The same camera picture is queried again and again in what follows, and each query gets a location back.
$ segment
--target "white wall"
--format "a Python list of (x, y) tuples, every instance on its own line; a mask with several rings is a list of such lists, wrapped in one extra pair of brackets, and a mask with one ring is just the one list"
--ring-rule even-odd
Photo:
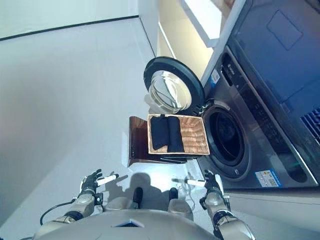
[(138, 0), (139, 17), (154, 55), (157, 55), (158, 45), (158, 11), (158, 0)]
[(0, 0), (0, 38), (138, 14), (137, 0)]

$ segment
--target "black cable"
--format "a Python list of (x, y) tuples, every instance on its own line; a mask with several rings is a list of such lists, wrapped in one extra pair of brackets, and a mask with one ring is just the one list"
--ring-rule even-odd
[(42, 216), (40, 217), (40, 225), (43, 225), (43, 222), (42, 222), (42, 221), (43, 221), (43, 219), (44, 219), (44, 216), (45, 216), (47, 213), (49, 213), (50, 211), (52, 211), (52, 210), (55, 209), (55, 208), (58, 208), (58, 207), (61, 207), (61, 206), (64, 206), (64, 205), (68, 205), (68, 204), (72, 204), (75, 200), (76, 200), (76, 199), (73, 198), (71, 201), (64, 202), (64, 203), (60, 203), (60, 204), (58, 204), (58, 205), (53, 206), (53, 207), (50, 208), (49, 210), (45, 211), (45, 212), (42, 214)]

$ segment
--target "washing machine door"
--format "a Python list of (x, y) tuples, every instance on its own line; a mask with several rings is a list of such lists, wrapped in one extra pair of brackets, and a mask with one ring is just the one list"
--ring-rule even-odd
[(182, 62), (166, 56), (153, 58), (143, 74), (151, 107), (162, 114), (197, 114), (205, 103), (205, 93), (197, 76)]

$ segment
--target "wicker basket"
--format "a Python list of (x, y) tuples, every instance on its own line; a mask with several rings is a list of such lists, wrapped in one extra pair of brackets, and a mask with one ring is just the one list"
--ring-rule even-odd
[(149, 114), (147, 119), (148, 130), (148, 152), (149, 154), (189, 154), (189, 155), (209, 155), (210, 150), (207, 141), (206, 130), (203, 119), (198, 116), (170, 115), (180, 120), (180, 131), (182, 136), (184, 152), (168, 152), (168, 146), (163, 146), (154, 150), (151, 137), (150, 120), (153, 116), (160, 114)]

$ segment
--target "black towel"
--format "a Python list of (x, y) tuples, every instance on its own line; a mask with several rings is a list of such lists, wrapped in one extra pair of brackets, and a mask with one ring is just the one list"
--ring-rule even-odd
[(154, 150), (169, 144), (168, 118), (164, 114), (153, 116), (150, 120), (151, 139)]
[(185, 149), (182, 142), (179, 118), (177, 118), (176, 116), (168, 116), (167, 122), (169, 128), (168, 153), (184, 153)]

